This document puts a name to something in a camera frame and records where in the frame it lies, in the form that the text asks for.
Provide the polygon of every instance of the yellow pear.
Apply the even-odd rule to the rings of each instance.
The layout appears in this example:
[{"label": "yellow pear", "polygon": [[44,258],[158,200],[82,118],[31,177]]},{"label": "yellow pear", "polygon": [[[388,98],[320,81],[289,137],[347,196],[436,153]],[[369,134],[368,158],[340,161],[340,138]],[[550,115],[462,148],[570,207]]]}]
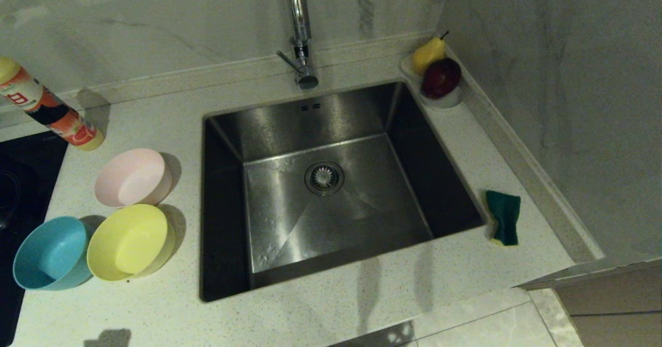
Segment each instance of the yellow pear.
[{"label": "yellow pear", "polygon": [[448,32],[445,32],[445,34],[440,38],[437,37],[432,38],[423,46],[420,46],[418,50],[412,53],[411,63],[412,63],[412,70],[414,71],[414,73],[423,76],[423,74],[425,74],[425,71],[426,69],[428,69],[430,64],[436,62],[437,60],[444,59],[445,57],[444,47],[446,45],[446,42],[444,41],[444,37],[446,36],[446,34],[448,34]]}]

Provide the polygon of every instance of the stovetop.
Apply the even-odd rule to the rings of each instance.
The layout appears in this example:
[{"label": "stovetop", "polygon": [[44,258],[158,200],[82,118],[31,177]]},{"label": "stovetop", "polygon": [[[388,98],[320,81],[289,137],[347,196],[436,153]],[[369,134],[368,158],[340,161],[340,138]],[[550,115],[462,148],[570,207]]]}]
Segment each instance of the stovetop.
[{"label": "stovetop", "polygon": [[12,264],[43,223],[68,143],[52,132],[0,143],[0,345],[10,345],[23,301]]}]

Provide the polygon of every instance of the blue bowl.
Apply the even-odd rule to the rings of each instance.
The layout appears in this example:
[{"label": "blue bowl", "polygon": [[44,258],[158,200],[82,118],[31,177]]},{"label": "blue bowl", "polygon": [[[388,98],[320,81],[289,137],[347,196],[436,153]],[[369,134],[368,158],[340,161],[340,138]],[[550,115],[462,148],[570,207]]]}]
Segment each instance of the blue bowl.
[{"label": "blue bowl", "polygon": [[92,276],[85,259],[92,227],[59,217],[37,227],[14,259],[14,279],[27,290],[74,288]]}]

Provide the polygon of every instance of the countertop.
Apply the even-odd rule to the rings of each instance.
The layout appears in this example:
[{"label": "countertop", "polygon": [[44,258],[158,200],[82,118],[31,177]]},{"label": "countertop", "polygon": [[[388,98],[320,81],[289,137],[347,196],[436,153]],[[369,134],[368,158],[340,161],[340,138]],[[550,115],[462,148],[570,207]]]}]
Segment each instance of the countertop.
[{"label": "countertop", "polygon": [[[109,283],[92,278],[68,291],[27,291],[13,346],[305,345],[324,346],[411,319],[490,290],[510,288],[574,265],[527,191],[465,104],[425,112],[470,193],[522,197],[520,245],[491,243],[492,224],[211,303],[199,298],[203,118],[337,90],[405,80],[404,55],[322,67],[321,86],[303,93],[291,74],[275,74],[91,109],[106,126],[93,152],[69,147],[48,218],[99,221],[115,210],[93,184],[114,155],[149,147],[176,158],[176,185],[161,207],[179,247],[155,274]],[[462,95],[472,95],[465,90]],[[0,141],[41,131],[36,123],[0,130]],[[99,342],[105,338],[115,343]]]}]

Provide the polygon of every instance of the apple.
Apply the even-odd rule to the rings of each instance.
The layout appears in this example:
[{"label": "apple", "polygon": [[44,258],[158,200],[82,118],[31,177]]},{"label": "apple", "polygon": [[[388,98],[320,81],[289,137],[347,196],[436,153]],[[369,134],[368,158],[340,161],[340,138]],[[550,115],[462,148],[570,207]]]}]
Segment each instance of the apple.
[{"label": "apple", "polygon": [[451,93],[462,78],[459,64],[447,57],[430,64],[423,76],[421,91],[429,99],[440,99]]}]

